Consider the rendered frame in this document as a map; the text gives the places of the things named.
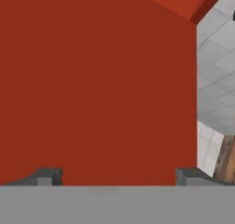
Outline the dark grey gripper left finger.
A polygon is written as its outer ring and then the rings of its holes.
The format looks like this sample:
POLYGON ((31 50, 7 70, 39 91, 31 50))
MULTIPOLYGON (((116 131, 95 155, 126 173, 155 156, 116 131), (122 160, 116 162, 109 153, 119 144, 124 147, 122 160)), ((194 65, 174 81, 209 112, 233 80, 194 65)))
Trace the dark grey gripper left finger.
POLYGON ((8 183, 8 185, 62 185, 62 169, 40 168, 30 176, 8 183))

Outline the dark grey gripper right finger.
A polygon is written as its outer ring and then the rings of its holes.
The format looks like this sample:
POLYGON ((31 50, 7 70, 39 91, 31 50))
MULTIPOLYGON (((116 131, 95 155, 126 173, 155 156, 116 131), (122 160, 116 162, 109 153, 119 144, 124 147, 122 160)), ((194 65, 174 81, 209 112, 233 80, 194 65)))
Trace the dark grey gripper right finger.
POLYGON ((191 186, 213 186, 213 185, 228 185, 233 186, 231 183, 220 182, 198 168, 177 168, 175 170, 176 185, 191 185, 191 186))

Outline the brown wooden board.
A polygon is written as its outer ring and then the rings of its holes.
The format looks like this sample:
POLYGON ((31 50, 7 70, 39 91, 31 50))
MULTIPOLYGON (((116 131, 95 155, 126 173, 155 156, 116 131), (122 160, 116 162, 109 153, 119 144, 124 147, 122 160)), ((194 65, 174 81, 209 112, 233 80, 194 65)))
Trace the brown wooden board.
POLYGON ((235 185, 235 136, 226 135, 219 151, 213 177, 219 182, 235 185))

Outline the red cabinet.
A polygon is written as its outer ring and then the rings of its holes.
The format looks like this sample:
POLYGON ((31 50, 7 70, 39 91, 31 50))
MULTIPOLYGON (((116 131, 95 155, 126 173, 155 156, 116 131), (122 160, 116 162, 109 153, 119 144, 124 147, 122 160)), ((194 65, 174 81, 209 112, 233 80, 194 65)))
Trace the red cabinet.
POLYGON ((218 0, 0 0, 0 185, 173 185, 196 165, 196 26, 218 0))

